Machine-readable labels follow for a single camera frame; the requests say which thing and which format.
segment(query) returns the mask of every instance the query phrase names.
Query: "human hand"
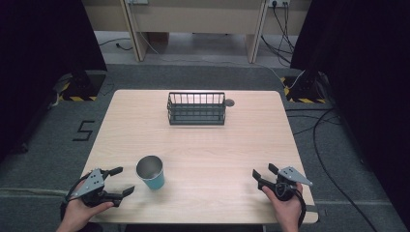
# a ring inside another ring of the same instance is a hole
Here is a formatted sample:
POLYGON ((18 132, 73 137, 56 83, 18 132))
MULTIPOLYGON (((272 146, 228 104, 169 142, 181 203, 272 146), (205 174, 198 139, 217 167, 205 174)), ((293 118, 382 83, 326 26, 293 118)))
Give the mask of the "human hand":
POLYGON ((66 208, 63 221, 61 221, 57 232, 72 232, 82 229, 88 221, 96 214, 99 214, 114 206, 112 202, 103 202, 95 207, 86 206, 81 199, 71 200, 66 208))
MULTIPOLYGON (((303 188, 300 183, 296 183, 296 189, 302 193, 303 188)), ((298 231, 298 220, 302 211, 298 197, 293 196, 288 201, 280 201, 275 194, 267 187, 262 187, 262 191, 268 196, 275 210, 275 217, 283 232, 298 231)))

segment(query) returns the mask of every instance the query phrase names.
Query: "cup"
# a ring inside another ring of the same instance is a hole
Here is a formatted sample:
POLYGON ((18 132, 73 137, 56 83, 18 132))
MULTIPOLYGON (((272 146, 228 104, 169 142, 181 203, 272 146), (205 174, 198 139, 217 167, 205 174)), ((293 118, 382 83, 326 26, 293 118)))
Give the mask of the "cup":
POLYGON ((165 179, 163 178, 162 161, 156 156, 142 158, 136 164, 136 175, 144 181, 150 189, 160 189, 165 179))

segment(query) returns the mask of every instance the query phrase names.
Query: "black metal basket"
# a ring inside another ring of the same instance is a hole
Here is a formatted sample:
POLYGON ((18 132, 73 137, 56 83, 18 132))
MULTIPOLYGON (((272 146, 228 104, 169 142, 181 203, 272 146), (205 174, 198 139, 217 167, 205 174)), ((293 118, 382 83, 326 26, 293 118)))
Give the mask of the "black metal basket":
POLYGON ((223 125, 224 93, 170 92, 168 95, 170 125, 223 125))

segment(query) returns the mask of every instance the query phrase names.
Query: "electrical outlet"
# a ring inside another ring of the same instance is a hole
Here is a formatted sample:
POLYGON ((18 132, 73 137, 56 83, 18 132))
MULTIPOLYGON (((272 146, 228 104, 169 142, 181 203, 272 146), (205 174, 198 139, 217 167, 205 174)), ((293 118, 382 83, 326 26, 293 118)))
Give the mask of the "electrical outlet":
POLYGON ((274 7, 274 1, 277 2, 277 8, 284 8, 285 4, 287 4, 287 7, 289 7, 290 4, 290 0, 269 0, 270 8, 274 7))

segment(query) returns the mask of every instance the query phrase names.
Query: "black curtain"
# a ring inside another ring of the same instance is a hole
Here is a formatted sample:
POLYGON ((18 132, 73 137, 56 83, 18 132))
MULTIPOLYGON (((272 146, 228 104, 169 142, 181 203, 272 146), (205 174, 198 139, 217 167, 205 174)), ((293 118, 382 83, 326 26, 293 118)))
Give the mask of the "black curtain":
POLYGON ((410 1, 386 3, 312 0, 291 68, 328 76, 352 141, 410 229, 410 1))
POLYGON ((0 66, 0 161, 35 126, 61 76, 106 70, 79 0, 1 1, 0 66))

